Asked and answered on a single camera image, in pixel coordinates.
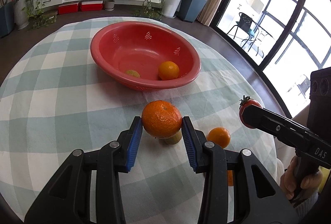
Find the grey knit sleeve forearm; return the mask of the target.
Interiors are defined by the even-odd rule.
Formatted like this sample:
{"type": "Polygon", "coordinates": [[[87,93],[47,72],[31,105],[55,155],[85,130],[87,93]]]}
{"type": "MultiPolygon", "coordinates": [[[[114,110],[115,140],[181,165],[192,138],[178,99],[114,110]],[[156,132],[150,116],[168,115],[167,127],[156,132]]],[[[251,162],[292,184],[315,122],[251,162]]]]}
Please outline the grey knit sleeve forearm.
{"type": "Polygon", "coordinates": [[[293,205],[299,219],[303,219],[305,215],[313,208],[319,197],[318,191],[315,191],[309,198],[295,202],[293,205]]]}

